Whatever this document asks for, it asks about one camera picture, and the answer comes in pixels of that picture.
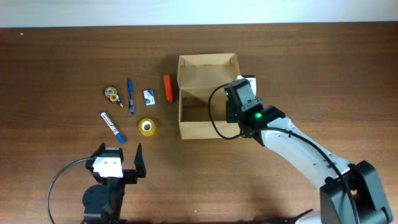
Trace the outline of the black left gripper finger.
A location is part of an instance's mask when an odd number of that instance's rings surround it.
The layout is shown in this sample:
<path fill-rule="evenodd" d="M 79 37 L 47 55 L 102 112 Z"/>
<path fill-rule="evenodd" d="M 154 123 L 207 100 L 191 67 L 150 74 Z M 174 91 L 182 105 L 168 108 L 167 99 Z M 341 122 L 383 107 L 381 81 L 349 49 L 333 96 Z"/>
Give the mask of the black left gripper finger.
<path fill-rule="evenodd" d="M 105 143 L 101 143 L 99 148 L 90 156 L 91 158 L 96 158 L 102 155 L 103 151 L 105 150 L 106 146 Z"/>
<path fill-rule="evenodd" d="M 137 178 L 145 178 L 147 171 L 144 163 L 143 152 L 142 152 L 142 144 L 139 143 L 136 151 L 136 156 L 134 158 L 134 165 L 136 170 Z"/>

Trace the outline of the brown cardboard box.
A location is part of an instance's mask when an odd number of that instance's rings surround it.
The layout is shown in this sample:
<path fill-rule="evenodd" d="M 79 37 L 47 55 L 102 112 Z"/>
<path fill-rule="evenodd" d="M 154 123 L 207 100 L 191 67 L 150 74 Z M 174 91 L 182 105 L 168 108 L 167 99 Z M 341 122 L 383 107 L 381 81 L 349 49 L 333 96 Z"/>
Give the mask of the brown cardboard box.
<path fill-rule="evenodd" d="M 226 122 L 227 97 L 220 85 L 241 74 L 236 54 L 181 55 L 178 59 L 178 125 L 182 139 L 219 139 L 239 133 Z"/>

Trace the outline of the white blue staples box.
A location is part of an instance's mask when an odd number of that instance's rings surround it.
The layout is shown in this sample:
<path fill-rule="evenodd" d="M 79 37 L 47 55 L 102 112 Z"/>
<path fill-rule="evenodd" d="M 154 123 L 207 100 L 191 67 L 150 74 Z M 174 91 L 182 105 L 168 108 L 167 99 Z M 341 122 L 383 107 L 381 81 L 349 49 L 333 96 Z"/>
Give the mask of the white blue staples box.
<path fill-rule="evenodd" d="M 147 106 L 155 104 L 155 97 L 154 97 L 154 91 L 153 90 L 144 90 L 143 94 L 144 94 L 145 104 Z"/>

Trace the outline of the orange stapler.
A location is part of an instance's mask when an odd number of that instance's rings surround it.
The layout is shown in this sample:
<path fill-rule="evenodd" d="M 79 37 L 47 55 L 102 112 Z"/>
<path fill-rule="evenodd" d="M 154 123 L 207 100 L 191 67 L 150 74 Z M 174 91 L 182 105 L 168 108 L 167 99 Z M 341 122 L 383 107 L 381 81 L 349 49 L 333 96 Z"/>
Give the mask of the orange stapler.
<path fill-rule="evenodd" d="M 164 86 L 165 86 L 165 94 L 167 97 L 167 101 L 170 103 L 174 102 L 174 95 L 173 95 L 173 90 L 172 90 L 172 82 L 170 75 L 164 75 Z"/>

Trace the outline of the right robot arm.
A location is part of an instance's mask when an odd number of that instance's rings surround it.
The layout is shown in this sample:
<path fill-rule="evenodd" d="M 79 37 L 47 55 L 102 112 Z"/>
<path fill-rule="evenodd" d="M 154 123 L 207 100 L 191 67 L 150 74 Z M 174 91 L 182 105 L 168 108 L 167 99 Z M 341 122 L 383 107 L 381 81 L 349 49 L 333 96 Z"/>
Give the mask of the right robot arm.
<path fill-rule="evenodd" d="M 320 209 L 293 223 L 392 223 L 393 215 L 376 168 L 367 161 L 353 164 L 328 151 L 299 130 L 285 113 L 265 108 L 248 80 L 224 86 L 228 121 L 241 136 L 253 138 L 291 163 L 319 190 Z"/>

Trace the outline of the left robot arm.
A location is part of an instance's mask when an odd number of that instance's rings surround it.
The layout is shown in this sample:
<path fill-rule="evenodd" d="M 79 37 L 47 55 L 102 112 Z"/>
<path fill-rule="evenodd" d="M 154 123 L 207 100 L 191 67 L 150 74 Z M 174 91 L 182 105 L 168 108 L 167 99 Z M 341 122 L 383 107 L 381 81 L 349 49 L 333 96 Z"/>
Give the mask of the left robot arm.
<path fill-rule="evenodd" d="M 137 147 L 134 169 L 123 169 L 123 161 L 120 147 L 107 147 L 104 143 L 86 161 L 85 167 L 97 184 L 83 194 L 83 223 L 127 223 L 127 220 L 120 218 L 125 188 L 146 177 L 142 145 Z"/>

